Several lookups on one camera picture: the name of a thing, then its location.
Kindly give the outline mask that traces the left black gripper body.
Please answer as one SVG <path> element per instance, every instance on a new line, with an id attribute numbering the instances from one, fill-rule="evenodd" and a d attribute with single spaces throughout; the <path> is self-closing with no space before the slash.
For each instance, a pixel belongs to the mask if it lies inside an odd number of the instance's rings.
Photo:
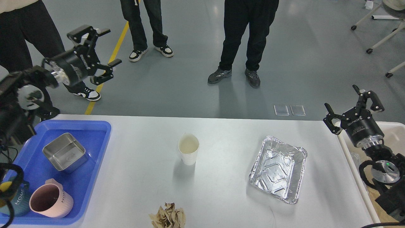
<path id="1" fill-rule="evenodd" d="M 49 87 L 61 83 L 73 86 L 87 77 L 92 84 L 102 83 L 101 75 L 96 75 L 102 65 L 93 47 L 75 47 L 52 58 L 44 58 L 42 64 L 52 68 L 45 74 L 45 84 Z"/>

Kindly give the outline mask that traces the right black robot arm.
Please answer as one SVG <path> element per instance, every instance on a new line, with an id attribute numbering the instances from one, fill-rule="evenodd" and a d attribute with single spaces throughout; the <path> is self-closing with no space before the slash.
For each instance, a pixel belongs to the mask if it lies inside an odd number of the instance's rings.
<path id="1" fill-rule="evenodd" d="M 353 146 L 369 157 L 359 165 L 359 176 L 366 186 L 379 192 L 376 203 L 396 220 L 367 227 L 404 226 L 404 155 L 394 154 L 385 145 L 384 133 L 373 119 L 373 113 L 384 111 L 377 94 L 357 85 L 353 89 L 359 96 L 356 106 L 338 115 L 325 103 L 328 114 L 323 121 L 335 135 L 345 131 Z"/>

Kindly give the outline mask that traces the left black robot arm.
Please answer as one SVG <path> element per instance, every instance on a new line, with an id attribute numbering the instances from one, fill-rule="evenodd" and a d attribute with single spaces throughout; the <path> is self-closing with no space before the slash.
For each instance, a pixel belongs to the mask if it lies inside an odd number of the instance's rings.
<path id="1" fill-rule="evenodd" d="M 32 126 L 36 109 L 51 112 L 50 118 L 60 113 L 44 101 L 43 87 L 56 88 L 62 83 L 72 86 L 86 78 L 100 85 L 113 78 L 113 68 L 122 61 L 117 58 L 101 64 L 95 51 L 97 39 L 107 33 L 110 33 L 108 28 L 97 30 L 83 25 L 67 34 L 74 48 L 44 59 L 52 69 L 34 66 L 10 73 L 1 80 L 1 150 L 21 145 L 36 134 Z"/>

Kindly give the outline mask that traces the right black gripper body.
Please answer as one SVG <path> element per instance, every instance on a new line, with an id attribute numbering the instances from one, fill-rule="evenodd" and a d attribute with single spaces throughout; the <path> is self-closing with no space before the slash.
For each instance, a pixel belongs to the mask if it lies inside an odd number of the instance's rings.
<path id="1" fill-rule="evenodd" d="M 357 113 L 355 108 L 352 108 L 343 115 L 342 128 L 355 147 L 364 147 L 365 139 L 370 138 L 372 142 L 376 142 L 384 138 L 384 133 L 373 119 L 370 110 L 360 109 Z"/>

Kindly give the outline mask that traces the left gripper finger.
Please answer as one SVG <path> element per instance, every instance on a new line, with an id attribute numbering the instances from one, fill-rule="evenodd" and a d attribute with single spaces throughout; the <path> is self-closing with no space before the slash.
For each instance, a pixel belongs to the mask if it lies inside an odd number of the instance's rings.
<path id="1" fill-rule="evenodd" d="M 74 48 L 84 46 L 90 50 L 95 50 L 97 39 L 107 33 L 110 33 L 110 29 L 95 29 L 90 25 L 82 25 L 77 29 L 74 29 L 67 33 L 67 38 L 74 44 Z"/>
<path id="2" fill-rule="evenodd" d="M 113 68 L 118 64 L 122 63 L 122 60 L 117 58 L 114 61 L 111 61 L 107 65 L 103 65 L 100 63 L 92 63 L 90 66 L 90 82 L 95 85 L 103 84 L 108 80 L 113 78 Z M 103 70 L 103 74 L 97 76 L 96 71 L 97 69 Z"/>

